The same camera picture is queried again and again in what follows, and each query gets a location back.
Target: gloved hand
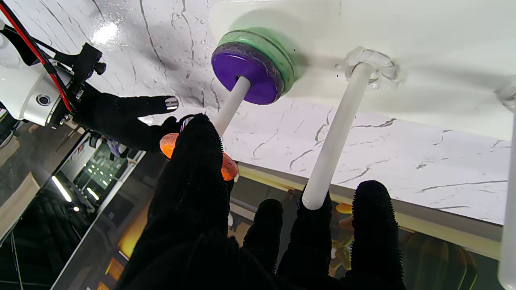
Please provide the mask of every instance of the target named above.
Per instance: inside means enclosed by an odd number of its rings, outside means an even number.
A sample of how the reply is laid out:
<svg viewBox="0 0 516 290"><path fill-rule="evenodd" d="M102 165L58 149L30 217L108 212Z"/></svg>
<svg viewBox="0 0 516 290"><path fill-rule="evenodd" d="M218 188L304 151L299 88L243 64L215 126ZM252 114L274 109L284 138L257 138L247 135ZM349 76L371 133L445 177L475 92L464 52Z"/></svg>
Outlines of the gloved hand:
<svg viewBox="0 0 516 290"><path fill-rule="evenodd" d="M148 126L137 118L173 112L178 106L178 100L169 95L121 98L86 84L72 116L80 126L131 149L158 152L160 139L169 133L179 133L183 120L191 115L179 122L169 117L161 126Z"/></svg>

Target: marble pattern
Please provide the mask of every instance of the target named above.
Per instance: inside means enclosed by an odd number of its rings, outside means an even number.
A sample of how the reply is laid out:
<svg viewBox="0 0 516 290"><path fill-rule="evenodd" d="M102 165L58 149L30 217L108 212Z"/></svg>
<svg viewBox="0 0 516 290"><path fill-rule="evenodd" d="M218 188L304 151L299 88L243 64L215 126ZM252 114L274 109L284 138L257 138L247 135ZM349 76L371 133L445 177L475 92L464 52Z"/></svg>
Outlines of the marble pattern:
<svg viewBox="0 0 516 290"><path fill-rule="evenodd" d="M66 53L89 42L104 53L98 89L173 94L183 116L215 116L227 91L214 78L214 0L6 0L36 38ZM310 176L336 108L283 98L244 103L224 135L227 152L260 167ZM161 123L166 116L152 116ZM333 184L377 179L394 199L503 224L510 142L360 112Z"/></svg>

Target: black cable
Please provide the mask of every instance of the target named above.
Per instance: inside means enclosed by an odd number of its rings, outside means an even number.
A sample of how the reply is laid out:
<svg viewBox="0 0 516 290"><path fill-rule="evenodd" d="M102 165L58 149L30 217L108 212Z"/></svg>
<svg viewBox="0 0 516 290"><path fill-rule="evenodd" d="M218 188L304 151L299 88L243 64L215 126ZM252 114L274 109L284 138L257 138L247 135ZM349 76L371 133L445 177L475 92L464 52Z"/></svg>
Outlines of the black cable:
<svg viewBox="0 0 516 290"><path fill-rule="evenodd" d="M7 25L7 24L5 25L4 29L5 29L5 30L7 30L7 31L9 31L9 32L12 32L12 33L16 33L16 34L18 34L18 32L16 31L16 29L12 28L11 26L9 26L9 25ZM34 37L33 37L33 40L34 40L34 42L35 42L35 43L37 43L37 44L41 45L42 47L44 47L44 48L48 49L49 51L51 51L51 52L53 52L53 53L58 53L58 52L60 52L60 51L58 51L57 49L55 49L55 48L51 47L50 45L48 45L48 44L44 43L43 41L41 41L41 40L39 40L39 39L37 39L37 38L34 38Z"/></svg>
<svg viewBox="0 0 516 290"><path fill-rule="evenodd" d="M34 42L34 39L32 39L32 37L29 35L29 33L27 32L25 27L21 24L20 20L18 20L18 17L16 17L14 12L12 12L12 10L9 8L9 6L7 6L7 4L4 2L4 0L0 0L0 9L5 14L7 19L11 22L11 24L14 26L14 28L19 29L19 34L22 34L20 36L22 38L24 38L24 40L26 39L26 41L28 42L27 45L29 46L29 48L32 46L31 50L34 49L34 53L36 54L38 59L40 59L40 61L42 62L43 67L46 69L46 71L49 73L49 75L53 76L53 79L56 83L56 86L58 87L60 94L62 95L61 97L63 99L64 104L67 106L67 109L69 111L72 111L71 104L69 104L69 98L68 98L68 94L67 94L68 90L66 88L66 85L63 83L63 81L57 74L56 69L49 62L49 60L43 58L45 53L43 51L41 51L41 48L39 46L36 45L36 43Z"/></svg>

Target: white rod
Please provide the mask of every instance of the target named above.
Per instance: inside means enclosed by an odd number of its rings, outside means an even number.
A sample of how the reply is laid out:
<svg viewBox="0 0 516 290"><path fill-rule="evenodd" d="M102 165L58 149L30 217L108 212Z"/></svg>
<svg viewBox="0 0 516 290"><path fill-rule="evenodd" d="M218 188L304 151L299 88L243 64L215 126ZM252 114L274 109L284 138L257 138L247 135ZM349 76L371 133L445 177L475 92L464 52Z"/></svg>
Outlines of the white rod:
<svg viewBox="0 0 516 290"><path fill-rule="evenodd" d="M375 68L373 66L363 62L355 67L349 79L348 87L342 96L341 103L338 105L326 139L322 144L319 157L315 162L314 170L304 190L303 204L310 210L316 210L323 205L344 143L346 143L349 130L351 130L351 124L353 124L365 88L374 72Z"/></svg>
<svg viewBox="0 0 516 290"><path fill-rule="evenodd" d="M251 82L248 79L241 76L236 81L233 90L229 93L229 97L226 99L222 108L219 111L216 121L213 123L219 136L224 135L224 132L228 128L231 119L236 113L236 110L244 100L247 91L251 88Z"/></svg>
<svg viewBox="0 0 516 290"><path fill-rule="evenodd" d="M498 265L498 280L505 289L516 289L516 117L512 125L509 183L505 204L505 221Z"/></svg>

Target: glove finger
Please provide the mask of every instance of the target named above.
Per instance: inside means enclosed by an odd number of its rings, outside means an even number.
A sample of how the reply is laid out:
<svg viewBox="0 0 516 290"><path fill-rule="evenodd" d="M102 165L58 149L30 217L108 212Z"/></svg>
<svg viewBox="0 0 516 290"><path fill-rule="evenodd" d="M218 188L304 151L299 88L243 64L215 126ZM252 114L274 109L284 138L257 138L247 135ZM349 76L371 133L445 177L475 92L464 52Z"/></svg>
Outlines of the glove finger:
<svg viewBox="0 0 516 290"><path fill-rule="evenodd" d="M178 99L170 95L134 96L116 100L117 113L121 114L125 120L165 114L175 111L178 107Z"/></svg>
<svg viewBox="0 0 516 290"><path fill-rule="evenodd" d="M398 223L391 197L377 181L362 182L353 199L351 271L403 288Z"/></svg>

